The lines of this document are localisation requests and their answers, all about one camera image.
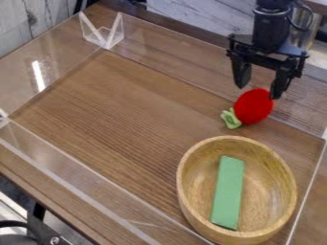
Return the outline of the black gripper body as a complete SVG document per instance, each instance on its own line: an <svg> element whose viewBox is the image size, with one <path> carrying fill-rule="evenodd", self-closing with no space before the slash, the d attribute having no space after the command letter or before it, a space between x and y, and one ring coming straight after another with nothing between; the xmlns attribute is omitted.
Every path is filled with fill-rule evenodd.
<svg viewBox="0 0 327 245"><path fill-rule="evenodd" d="M302 75L306 58L309 53L292 45L289 39L273 50L265 50L252 44L249 34L230 34L228 37L228 49L225 55L229 60L233 56L240 56L250 65L277 70L282 63L289 59L293 66L289 68L292 76L298 78Z"/></svg>

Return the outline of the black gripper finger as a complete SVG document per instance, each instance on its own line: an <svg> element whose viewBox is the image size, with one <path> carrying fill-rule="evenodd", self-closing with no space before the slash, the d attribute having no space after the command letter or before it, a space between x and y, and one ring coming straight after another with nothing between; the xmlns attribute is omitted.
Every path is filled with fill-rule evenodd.
<svg viewBox="0 0 327 245"><path fill-rule="evenodd" d="M233 56L230 58L230 66L234 85L242 88L252 77L252 65L240 56Z"/></svg>
<svg viewBox="0 0 327 245"><path fill-rule="evenodd" d="M293 76L290 70L285 67L280 67L276 71L274 80L270 84L270 89L269 89L270 100L277 100L281 97L282 92L286 90L286 87L292 79Z"/></svg>

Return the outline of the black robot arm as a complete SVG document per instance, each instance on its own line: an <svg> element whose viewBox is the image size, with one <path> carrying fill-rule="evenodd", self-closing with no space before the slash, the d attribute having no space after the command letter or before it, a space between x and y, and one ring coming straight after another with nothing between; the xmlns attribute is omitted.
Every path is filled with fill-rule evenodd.
<svg viewBox="0 0 327 245"><path fill-rule="evenodd" d="M276 72L269 98L281 97L290 81L302 75L308 52L290 44L292 31L306 32L312 9L301 0L256 0L252 34L228 36L225 55L230 60L233 82L242 88L252 78L252 65Z"/></svg>

